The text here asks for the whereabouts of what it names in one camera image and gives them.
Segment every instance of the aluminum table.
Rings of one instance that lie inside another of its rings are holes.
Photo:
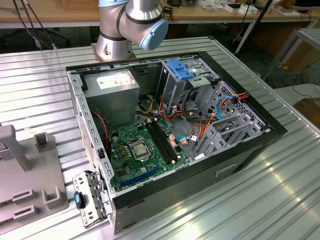
[[[246,169],[113,235],[101,222],[85,230],[73,199],[72,177],[90,169],[72,109],[65,66],[97,63],[91,47],[0,55],[0,122],[19,140],[55,136],[68,209],[0,239],[319,239],[319,130],[285,103],[219,42],[207,37],[164,41],[138,58],[207,51],[288,133]]]
[[[284,59],[282,60],[282,63],[287,62],[287,60],[290,58],[290,56],[295,52],[297,49],[297,45],[299,45],[302,41],[307,42],[312,47],[320,50],[320,28],[298,28],[293,31],[293,33],[290,35],[290,37],[287,39],[287,41],[284,43],[283,47],[280,49],[278,54],[274,57],[272,62],[270,63],[269,67],[267,68],[265,74],[263,75],[262,79],[266,80],[267,77],[272,73],[280,59],[284,56],[284,54],[288,51]]]

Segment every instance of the yellow wire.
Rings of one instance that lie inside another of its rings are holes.
[[[149,109],[145,111],[144,114],[148,114],[151,112],[153,104],[154,104],[154,100],[152,99]]]
[[[246,92],[240,93],[240,94],[232,94],[231,96],[242,96],[242,95],[244,95],[244,94],[246,94]]]

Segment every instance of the gray robot arm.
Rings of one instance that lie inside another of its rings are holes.
[[[151,51],[168,31],[158,0],[99,0],[100,35],[95,46],[103,61],[129,59],[130,42]]]

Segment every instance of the laboratory floor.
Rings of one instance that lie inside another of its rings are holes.
[[[67,36],[70,40],[70,47],[84,47],[91,44],[91,36],[97,36],[99,34],[98,27],[61,27],[52,28],[57,32]],[[5,33],[11,30],[0,30],[0,38]],[[43,40],[46,40],[44,33],[39,34]],[[227,47],[232,52],[232,33],[225,24],[189,24],[187,29],[187,37],[204,37],[214,36],[220,43]],[[58,48],[65,48],[66,41],[57,36],[52,36],[52,40],[56,43]],[[27,33],[20,33],[16,36],[6,39],[6,42],[0,40],[0,54],[1,53],[15,53],[15,52],[27,52],[35,49],[33,40],[27,35]],[[245,63],[250,69],[252,69],[257,75],[262,75],[271,60],[273,59],[263,49],[256,46],[253,42],[249,42],[244,46],[240,52],[238,58]],[[308,80],[309,84],[314,84],[320,79],[320,61],[316,62],[303,72]],[[292,72],[290,70],[284,70],[278,67],[274,73],[268,78],[267,83],[274,89],[284,88],[287,86],[301,84],[301,81],[297,80],[297,75],[300,72]]]

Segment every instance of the motherboard chip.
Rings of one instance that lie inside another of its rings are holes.
[[[119,170],[118,175],[119,175],[119,177],[123,177],[123,176],[127,175],[127,171],[125,169]]]
[[[145,155],[145,154],[148,153],[147,149],[146,149],[146,147],[144,146],[143,143],[139,143],[137,145],[134,145],[132,148],[133,148],[133,150],[135,152],[135,155],[137,157],[140,157],[140,156]]]
[[[144,138],[131,140],[128,143],[128,145],[130,147],[134,159],[139,162],[145,162],[151,156],[150,149]]]

